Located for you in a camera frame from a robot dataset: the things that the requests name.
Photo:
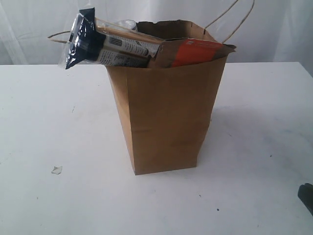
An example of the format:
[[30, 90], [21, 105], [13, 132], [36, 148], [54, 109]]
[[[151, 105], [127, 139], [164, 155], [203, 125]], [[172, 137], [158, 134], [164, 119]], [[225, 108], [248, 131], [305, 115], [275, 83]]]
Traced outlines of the brown pouch orange label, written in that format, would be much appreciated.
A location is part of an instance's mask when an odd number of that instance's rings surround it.
[[173, 39], [162, 42], [147, 67], [165, 69], [210, 62], [235, 52], [235, 45], [200, 39]]

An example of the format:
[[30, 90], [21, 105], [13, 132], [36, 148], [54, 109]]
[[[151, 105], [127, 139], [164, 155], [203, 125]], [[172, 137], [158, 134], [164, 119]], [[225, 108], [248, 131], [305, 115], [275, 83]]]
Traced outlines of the dark can silver lid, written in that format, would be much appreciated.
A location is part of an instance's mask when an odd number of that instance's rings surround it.
[[121, 20], [121, 21], [115, 22], [115, 24], [122, 28], [137, 31], [137, 22], [133, 20]]

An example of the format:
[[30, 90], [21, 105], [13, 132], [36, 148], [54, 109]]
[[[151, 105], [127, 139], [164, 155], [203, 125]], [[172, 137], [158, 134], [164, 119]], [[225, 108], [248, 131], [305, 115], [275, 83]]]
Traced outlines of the blue noodle packet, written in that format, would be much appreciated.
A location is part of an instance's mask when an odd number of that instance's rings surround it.
[[95, 8], [81, 9], [60, 65], [70, 69], [81, 62], [144, 68], [157, 54], [162, 39], [96, 18]]

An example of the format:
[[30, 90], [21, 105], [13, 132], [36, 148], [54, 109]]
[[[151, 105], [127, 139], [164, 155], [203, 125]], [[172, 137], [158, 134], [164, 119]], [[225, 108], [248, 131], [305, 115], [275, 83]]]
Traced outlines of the brown paper bag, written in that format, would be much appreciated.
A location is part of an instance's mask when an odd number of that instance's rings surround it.
[[[137, 22], [137, 31], [163, 42], [218, 42], [184, 20]], [[197, 165], [226, 60], [165, 69], [105, 66], [135, 175]]]

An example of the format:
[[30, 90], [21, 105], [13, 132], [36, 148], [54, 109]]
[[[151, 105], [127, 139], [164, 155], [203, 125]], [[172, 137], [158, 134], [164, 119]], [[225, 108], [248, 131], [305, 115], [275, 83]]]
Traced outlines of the torn clear tape scrap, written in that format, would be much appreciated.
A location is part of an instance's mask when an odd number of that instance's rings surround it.
[[62, 166], [55, 166], [53, 170], [51, 171], [51, 173], [55, 175], [59, 175], [62, 173], [62, 170], [63, 170]]

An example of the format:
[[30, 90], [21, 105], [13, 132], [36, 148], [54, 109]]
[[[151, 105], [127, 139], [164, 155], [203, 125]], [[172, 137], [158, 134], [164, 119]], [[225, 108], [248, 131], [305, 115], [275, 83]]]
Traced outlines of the white backdrop curtain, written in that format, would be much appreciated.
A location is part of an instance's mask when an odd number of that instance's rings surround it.
[[187, 20], [237, 46], [229, 62], [289, 62], [313, 67], [310, 0], [3, 0], [0, 62], [56, 64], [62, 45], [48, 36], [71, 28], [82, 8], [116, 22]]

